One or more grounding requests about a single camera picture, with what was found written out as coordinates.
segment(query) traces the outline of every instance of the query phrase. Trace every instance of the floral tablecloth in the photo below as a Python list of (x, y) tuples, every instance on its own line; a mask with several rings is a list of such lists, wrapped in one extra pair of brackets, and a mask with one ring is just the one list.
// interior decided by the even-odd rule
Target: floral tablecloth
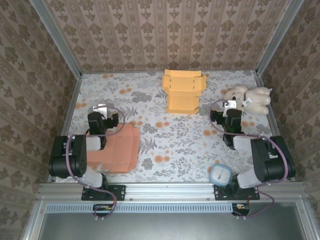
[[(139, 128), (136, 169), (126, 174), (107, 173), (109, 182), (207, 182), (214, 163), (228, 166), (234, 174), (249, 170), (252, 156), (226, 147), (223, 135), (211, 127), (207, 115), (211, 103), (221, 99), (228, 88), (239, 84), (256, 87), (254, 72), (203, 74), (207, 74), (206, 89), (195, 115), (165, 111), (163, 72), (85, 74), (69, 133), (83, 134), (88, 129), (87, 114), (98, 103), (120, 108), (125, 121)], [(245, 133), (271, 135), (266, 116), (244, 114), (242, 127)]]

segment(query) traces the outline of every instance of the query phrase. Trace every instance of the stuffed animal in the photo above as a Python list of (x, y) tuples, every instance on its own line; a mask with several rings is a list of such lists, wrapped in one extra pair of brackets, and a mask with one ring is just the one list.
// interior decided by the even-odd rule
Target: stuffed animal
[(224, 95), (224, 100), (235, 100), (236, 109), (253, 114), (267, 115), (269, 113), (266, 105), (270, 104), (271, 89), (266, 87), (257, 87), (248, 90), (243, 85), (236, 86)]

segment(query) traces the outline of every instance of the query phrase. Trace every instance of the patterned wall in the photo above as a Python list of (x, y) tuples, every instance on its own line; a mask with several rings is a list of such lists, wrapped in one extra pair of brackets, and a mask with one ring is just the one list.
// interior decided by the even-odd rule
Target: patterned wall
[(20, 238), (75, 78), (28, 0), (0, 1), (0, 239)]
[(320, 223), (319, 16), (320, 1), (305, 0), (262, 77)]
[(45, 0), (83, 72), (253, 69), (289, 0)]

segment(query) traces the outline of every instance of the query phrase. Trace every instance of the gray floor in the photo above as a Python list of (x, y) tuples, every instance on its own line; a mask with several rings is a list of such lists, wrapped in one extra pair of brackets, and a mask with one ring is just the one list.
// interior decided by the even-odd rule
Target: gray floor
[(230, 213), (47, 214), (40, 240), (305, 240), (297, 208), (275, 204), (242, 220)]

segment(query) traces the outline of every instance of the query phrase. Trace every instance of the plush toy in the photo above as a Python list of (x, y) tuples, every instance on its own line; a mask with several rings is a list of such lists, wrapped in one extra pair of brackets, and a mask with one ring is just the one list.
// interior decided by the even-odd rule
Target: plush toy
[(243, 85), (236, 86), (224, 95), (224, 100), (235, 100), (236, 109), (253, 114), (267, 115), (269, 113), (266, 105), (270, 104), (270, 92), (272, 89), (257, 87), (248, 90)]

